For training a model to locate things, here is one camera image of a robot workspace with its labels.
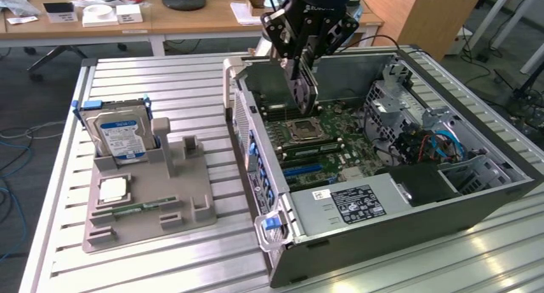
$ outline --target aluminum table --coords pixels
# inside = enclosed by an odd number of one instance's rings
[[[20,292],[542,292],[542,186],[466,231],[288,287],[268,287],[221,106],[222,60],[240,55],[245,54],[101,59],[81,68],[76,100],[134,99],[148,93],[153,116],[170,119],[169,139],[198,136],[218,222],[85,254],[81,240],[93,145],[69,112]],[[429,57],[412,55],[544,172],[542,151]],[[424,83],[416,82],[413,90],[430,106],[441,105]]]

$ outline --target chair wheel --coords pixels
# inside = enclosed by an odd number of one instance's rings
[[[44,76],[42,75],[37,75],[36,73],[30,73],[28,75],[30,81],[33,82],[42,82],[44,81]]]
[[[22,50],[24,50],[24,52],[25,52],[25,54],[28,54],[28,55],[34,55],[36,54],[36,49],[34,48],[30,48],[30,47],[24,47],[22,48]]]

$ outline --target hard drive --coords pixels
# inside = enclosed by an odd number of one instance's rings
[[[100,157],[113,156],[117,164],[146,159],[145,151],[157,147],[150,132],[150,101],[86,101],[77,116],[90,135]]]

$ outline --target motherboard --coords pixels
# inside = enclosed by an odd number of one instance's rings
[[[362,134],[360,109],[344,102],[321,104],[310,117],[286,108],[262,115],[290,191],[372,176],[386,165]]]

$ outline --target chair leg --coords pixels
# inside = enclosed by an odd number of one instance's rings
[[[81,50],[77,48],[77,46],[68,46],[69,51],[72,51],[77,56],[82,59],[86,59],[86,55],[81,52]]]
[[[57,46],[54,49],[50,50],[50,52],[41,57],[37,62],[29,66],[26,71],[29,73],[33,73],[42,65],[45,65],[53,58],[56,58],[64,51],[66,50],[66,46]]]

